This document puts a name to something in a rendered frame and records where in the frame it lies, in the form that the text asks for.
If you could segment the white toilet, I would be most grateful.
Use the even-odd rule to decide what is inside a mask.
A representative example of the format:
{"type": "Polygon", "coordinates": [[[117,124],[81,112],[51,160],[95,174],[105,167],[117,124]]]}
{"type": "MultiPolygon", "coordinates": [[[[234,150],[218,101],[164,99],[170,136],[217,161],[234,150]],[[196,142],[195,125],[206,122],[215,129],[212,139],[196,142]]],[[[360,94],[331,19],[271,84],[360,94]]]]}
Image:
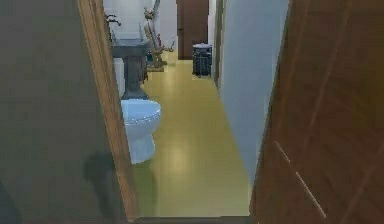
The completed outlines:
{"type": "Polygon", "coordinates": [[[150,160],[155,153],[153,133],[161,121],[158,102],[144,99],[121,101],[123,120],[132,164],[150,160]]]}

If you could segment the dark brown room door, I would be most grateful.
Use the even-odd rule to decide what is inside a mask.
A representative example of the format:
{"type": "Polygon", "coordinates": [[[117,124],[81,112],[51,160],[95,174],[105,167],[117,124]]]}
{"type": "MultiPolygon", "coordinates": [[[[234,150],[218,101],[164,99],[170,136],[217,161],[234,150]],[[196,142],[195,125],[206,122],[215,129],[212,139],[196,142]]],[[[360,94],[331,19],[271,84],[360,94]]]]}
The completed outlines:
{"type": "Polygon", "coordinates": [[[209,0],[176,0],[178,59],[191,60],[193,45],[208,42],[209,0]]]}

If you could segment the dark bronze faucet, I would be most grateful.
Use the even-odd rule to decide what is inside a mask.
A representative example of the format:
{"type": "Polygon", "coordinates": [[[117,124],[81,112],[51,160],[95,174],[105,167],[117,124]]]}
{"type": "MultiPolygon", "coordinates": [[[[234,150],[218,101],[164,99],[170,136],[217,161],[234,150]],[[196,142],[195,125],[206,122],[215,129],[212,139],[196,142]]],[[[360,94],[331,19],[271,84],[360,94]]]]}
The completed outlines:
{"type": "Polygon", "coordinates": [[[119,26],[122,25],[120,21],[117,20],[117,16],[114,14],[107,14],[105,15],[105,19],[108,23],[117,23],[119,26]]]}

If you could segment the grey pedestal sink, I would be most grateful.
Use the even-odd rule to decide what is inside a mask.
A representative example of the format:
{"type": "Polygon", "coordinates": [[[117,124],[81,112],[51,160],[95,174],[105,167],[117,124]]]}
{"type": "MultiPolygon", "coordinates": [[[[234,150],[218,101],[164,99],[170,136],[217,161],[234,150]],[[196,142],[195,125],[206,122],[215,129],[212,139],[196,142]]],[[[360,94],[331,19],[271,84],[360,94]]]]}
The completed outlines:
{"type": "Polygon", "coordinates": [[[140,87],[147,79],[146,55],[149,41],[142,39],[116,39],[112,44],[112,55],[120,58],[124,64],[123,100],[148,99],[148,94],[140,87]]]}

